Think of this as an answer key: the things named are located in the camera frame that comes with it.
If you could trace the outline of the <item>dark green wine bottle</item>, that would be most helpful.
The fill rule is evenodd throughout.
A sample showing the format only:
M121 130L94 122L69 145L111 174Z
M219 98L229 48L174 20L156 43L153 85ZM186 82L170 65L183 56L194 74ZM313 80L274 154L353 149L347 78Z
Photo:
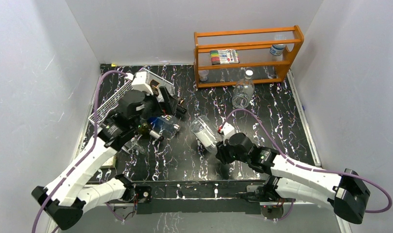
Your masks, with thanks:
M138 132L142 135L149 135L150 137L152 137L153 139L161 142L164 140L164 136L159 134L158 132L156 132L155 130L153 130L151 128L151 126L147 125L147 124L142 124L139 126L138 128Z

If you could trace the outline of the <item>grey bottle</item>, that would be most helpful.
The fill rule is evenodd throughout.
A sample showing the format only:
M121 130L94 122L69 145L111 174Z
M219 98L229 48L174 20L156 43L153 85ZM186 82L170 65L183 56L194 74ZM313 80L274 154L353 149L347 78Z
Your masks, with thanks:
M145 83L147 85L149 85L150 87L155 87L157 89L159 89L160 86L164 86L167 88L169 94L171 96L173 96L175 94L175 87L174 84L160 76L158 76L157 74L147 70L147 69L143 69L143 71L145 71L146 74L146 81Z

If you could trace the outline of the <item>blue square bottle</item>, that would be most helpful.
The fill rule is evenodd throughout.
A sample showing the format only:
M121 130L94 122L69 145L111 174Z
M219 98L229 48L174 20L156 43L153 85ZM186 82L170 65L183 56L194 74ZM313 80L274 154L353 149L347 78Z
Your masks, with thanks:
M165 134L174 135L180 130L179 120L173 115L163 115L158 117L151 117L148 123L152 126L153 130L163 132Z

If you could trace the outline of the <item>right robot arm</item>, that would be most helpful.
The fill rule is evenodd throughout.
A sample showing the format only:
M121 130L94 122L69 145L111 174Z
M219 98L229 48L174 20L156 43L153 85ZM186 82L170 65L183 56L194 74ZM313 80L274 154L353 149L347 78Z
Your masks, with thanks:
M303 200L332 209L350 223L363 222L371 193L357 178L357 172L347 168L343 174L332 174L284 158L274 149L257 146L243 133L217 142L216 148L216 158L222 163L240 161L258 173L269 175L261 191L265 199Z

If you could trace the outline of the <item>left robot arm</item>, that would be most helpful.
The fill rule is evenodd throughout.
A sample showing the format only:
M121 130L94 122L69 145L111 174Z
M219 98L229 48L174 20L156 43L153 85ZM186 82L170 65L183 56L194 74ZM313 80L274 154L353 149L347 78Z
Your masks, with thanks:
M139 134L158 141L150 119L172 117L181 110L173 87L166 84L134 84L120 90L100 106L93 116L95 132L85 149L51 183L37 186L32 196L61 230L73 227L87 211L113 200L136 201L136 184L123 174L92 188L85 184L110 158Z

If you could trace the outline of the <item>clear round white-capped bottle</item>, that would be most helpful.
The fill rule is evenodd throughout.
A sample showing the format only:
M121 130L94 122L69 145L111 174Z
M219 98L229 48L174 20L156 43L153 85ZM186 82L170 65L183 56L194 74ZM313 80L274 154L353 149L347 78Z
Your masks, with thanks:
M206 115L197 116L191 122L190 130L208 152L212 154L217 153L216 144L221 141L218 127Z

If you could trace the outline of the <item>clear glass bottle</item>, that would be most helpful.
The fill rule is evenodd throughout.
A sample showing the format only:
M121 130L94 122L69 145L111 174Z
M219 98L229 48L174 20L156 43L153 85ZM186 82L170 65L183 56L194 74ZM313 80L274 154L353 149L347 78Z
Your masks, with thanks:
M125 152L128 152L128 150L136 150L140 154L144 154L146 152L146 150L138 143L138 139L136 137L133 137L131 140L126 142L123 145L122 150Z

